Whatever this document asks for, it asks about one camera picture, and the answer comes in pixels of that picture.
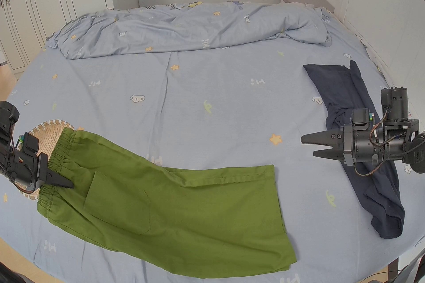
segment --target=white headboard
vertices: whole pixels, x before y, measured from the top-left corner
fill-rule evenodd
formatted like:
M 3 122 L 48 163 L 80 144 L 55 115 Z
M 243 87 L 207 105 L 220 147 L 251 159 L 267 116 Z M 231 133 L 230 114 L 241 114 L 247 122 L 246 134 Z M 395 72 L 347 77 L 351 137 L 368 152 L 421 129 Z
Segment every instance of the white headboard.
M 391 86 L 407 87 L 425 130 L 425 0 L 342 0 L 335 14 L 371 47 Z

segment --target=wicker basket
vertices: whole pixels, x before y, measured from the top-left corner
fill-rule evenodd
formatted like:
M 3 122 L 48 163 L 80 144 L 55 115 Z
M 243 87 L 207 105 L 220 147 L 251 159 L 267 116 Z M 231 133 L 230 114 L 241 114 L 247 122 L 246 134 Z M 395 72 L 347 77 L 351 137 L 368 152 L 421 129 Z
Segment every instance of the wicker basket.
M 39 140 L 39 149 L 38 149 L 38 153 L 40 154 L 41 152 L 46 153 L 49 157 L 53 152 L 54 147 L 56 146 L 56 143 L 62 133 L 62 130 L 65 127 L 69 127 L 73 130 L 75 130 L 75 128 L 68 123 L 67 121 L 63 121 L 63 120 L 49 120 L 46 122 L 41 123 L 40 125 L 34 127 L 31 131 L 29 131 L 30 134 L 32 134 L 33 136 L 37 137 Z M 20 191 L 26 198 L 32 199 L 32 200 L 36 200 L 38 201 L 38 193 L 39 193 L 40 189 L 35 190 L 33 193 L 23 193 L 22 191 Z

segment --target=green pants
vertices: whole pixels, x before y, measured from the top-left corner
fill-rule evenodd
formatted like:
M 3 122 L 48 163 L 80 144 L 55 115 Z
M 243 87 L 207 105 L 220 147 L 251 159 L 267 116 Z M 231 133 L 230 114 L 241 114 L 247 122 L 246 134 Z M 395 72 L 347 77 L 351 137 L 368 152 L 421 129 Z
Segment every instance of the green pants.
M 38 211 L 89 243 L 199 278 L 259 275 L 296 262 L 273 165 L 164 168 L 66 128 L 49 168 L 74 189 L 43 185 Z

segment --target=bed sheet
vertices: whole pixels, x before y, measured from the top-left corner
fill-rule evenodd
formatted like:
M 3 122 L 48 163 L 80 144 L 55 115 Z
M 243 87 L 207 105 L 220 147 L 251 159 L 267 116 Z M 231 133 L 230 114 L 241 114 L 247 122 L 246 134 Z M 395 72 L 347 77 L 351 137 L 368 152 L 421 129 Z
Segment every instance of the bed sheet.
M 304 64 L 348 67 L 355 60 L 377 109 L 386 86 L 357 37 L 336 19 L 325 21 L 330 47 L 277 38 L 222 48 L 218 54 L 195 50 L 184 56 L 164 52 L 80 60 L 46 47 L 8 98 L 20 111 L 15 140 L 43 121 L 62 119 L 163 166 L 274 164 L 298 260 L 288 271 L 204 280 L 173 275 L 65 233 L 4 176 L 0 237 L 67 283 L 354 283 L 381 269 L 425 233 L 425 176 L 396 162 L 404 231 L 399 238 L 382 239 L 340 163 L 314 158 L 321 147 L 300 143 L 302 135 L 325 130 L 327 116 Z

